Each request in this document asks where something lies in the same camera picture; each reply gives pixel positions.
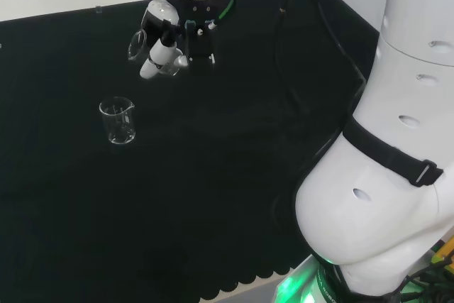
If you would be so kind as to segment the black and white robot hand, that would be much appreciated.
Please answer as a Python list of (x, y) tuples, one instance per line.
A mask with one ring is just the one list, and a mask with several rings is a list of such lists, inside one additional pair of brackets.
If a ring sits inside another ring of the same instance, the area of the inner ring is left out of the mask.
[(208, 73), (215, 66), (210, 21), (192, 0), (151, 0), (140, 29), (131, 39), (128, 59), (141, 64), (139, 75), (151, 79), (171, 69)]

